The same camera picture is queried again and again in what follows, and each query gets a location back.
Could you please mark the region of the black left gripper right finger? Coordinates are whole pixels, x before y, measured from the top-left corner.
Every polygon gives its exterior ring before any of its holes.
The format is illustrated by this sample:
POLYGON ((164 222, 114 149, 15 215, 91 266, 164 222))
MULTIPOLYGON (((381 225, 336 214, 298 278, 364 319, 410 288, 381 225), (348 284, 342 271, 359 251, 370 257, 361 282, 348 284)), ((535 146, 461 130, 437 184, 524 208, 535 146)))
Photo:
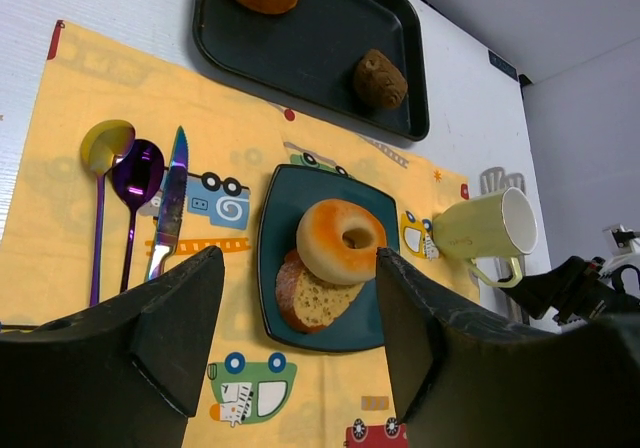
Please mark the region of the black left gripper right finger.
POLYGON ((413 447, 635 447, 639 318, 563 334, 513 323, 377 255, 396 415, 413 447))

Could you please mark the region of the metal tongs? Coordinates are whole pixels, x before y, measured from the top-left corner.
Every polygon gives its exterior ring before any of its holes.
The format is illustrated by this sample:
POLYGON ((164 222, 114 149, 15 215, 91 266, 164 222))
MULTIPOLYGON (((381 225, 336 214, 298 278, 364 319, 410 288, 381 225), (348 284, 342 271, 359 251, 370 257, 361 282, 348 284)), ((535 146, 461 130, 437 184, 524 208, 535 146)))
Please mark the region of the metal tongs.
MULTIPOLYGON (((491 167, 485 169, 480 175, 480 189, 482 195, 495 192, 501 193, 500 210, 504 215, 504 193, 509 188, 517 188, 523 193, 526 192, 524 175, 519 172, 507 173, 503 167, 491 167)), ((512 277, 511 266, 507 259, 497 258, 495 261, 497 274, 500 279, 512 277)), ((524 309, 507 294, 504 295, 508 318, 511 321, 529 325, 529 316, 524 309)))

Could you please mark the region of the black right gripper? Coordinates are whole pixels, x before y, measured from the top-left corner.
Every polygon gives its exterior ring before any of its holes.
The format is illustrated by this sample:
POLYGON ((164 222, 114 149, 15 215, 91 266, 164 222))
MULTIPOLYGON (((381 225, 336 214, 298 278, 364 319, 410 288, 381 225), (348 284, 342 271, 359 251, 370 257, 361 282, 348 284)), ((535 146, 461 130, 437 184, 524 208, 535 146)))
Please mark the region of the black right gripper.
POLYGON ((505 290, 531 318, 541 319, 554 308, 558 324, 592 321, 602 315, 637 314, 639 299, 624 287, 623 272, 639 268, 624 262, 607 271, 604 260, 572 256, 559 267, 539 275, 527 275, 505 290))

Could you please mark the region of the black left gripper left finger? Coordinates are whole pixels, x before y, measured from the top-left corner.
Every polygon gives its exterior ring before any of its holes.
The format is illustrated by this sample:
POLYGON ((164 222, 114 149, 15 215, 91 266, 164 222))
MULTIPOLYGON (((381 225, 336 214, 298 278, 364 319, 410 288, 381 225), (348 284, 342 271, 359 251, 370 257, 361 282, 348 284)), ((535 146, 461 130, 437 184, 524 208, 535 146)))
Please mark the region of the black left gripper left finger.
POLYGON ((197 412, 222 251, 30 332, 1 337, 5 447, 178 447, 197 412))

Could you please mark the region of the sliced seeded bread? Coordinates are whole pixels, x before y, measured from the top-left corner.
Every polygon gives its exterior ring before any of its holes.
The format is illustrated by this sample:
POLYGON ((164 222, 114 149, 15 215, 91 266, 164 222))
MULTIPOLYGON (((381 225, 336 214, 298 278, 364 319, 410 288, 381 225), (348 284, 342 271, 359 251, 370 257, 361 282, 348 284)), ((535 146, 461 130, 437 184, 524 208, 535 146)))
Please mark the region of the sliced seeded bread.
POLYGON ((319 279, 291 250, 277 273, 275 297, 284 321, 297 332, 311 334, 342 316, 363 287, 363 283, 335 285, 319 279))

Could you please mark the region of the orange glazed donut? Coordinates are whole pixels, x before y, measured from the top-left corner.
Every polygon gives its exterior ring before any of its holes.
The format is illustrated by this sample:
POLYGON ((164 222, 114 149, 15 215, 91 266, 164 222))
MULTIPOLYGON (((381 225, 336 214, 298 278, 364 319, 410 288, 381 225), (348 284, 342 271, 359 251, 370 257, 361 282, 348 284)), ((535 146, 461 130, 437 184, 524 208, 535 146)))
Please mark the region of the orange glazed donut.
POLYGON ((306 268, 337 285, 373 279, 377 250, 386 245, 382 223, 365 208, 342 199, 312 205, 296 230, 296 249, 306 268))

